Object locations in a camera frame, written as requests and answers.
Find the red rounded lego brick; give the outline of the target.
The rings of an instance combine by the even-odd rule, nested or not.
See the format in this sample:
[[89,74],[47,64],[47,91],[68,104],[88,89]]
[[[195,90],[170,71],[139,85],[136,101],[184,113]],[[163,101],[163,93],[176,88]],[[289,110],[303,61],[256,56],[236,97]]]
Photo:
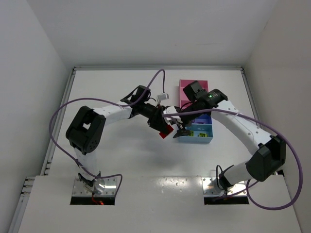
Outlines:
[[165,132],[160,132],[159,135],[161,136],[162,139],[164,139],[172,132],[173,132],[173,127],[171,125],[167,125]]

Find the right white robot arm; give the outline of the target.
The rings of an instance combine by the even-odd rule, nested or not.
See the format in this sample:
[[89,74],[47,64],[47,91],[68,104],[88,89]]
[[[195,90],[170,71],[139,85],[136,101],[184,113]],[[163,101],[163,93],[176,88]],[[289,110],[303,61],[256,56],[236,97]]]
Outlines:
[[248,161],[221,172],[219,184],[223,190],[249,179],[263,182],[285,164],[285,141],[239,116],[239,111],[222,91],[213,89],[207,92],[198,81],[193,81],[183,88],[183,92],[191,104],[181,111],[182,126],[209,109],[208,115],[233,133],[251,154]]

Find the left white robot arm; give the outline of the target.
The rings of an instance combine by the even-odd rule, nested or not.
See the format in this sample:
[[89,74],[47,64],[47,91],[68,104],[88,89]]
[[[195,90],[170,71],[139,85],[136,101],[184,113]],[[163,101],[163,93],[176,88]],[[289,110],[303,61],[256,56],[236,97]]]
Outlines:
[[104,126],[142,115],[148,119],[149,127],[158,131],[162,138],[173,131],[172,126],[168,124],[170,120],[162,115],[176,113],[176,108],[149,104],[147,101],[150,94],[149,88],[139,85],[116,105],[94,109],[83,106],[79,109],[67,129],[66,138],[77,156],[79,180],[87,188],[94,189],[99,182],[95,177],[101,175],[97,168],[95,149],[100,143]]

